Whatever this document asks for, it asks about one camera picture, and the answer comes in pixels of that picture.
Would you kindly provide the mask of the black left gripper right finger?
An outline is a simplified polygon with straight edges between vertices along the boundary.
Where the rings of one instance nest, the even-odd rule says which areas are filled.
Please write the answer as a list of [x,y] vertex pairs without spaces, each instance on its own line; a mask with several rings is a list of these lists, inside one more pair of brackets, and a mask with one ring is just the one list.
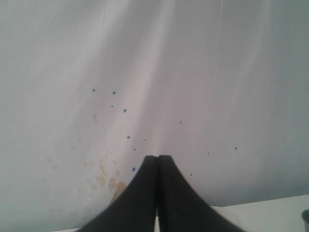
[[157,208],[162,232],[237,232],[187,183],[173,158],[158,157]]

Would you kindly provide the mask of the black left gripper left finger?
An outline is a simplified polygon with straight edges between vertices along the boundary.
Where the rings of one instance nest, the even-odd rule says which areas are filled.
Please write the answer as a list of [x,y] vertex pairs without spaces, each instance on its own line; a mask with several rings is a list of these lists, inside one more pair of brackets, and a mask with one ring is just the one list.
[[153,232],[158,158],[146,156],[123,193],[81,232]]

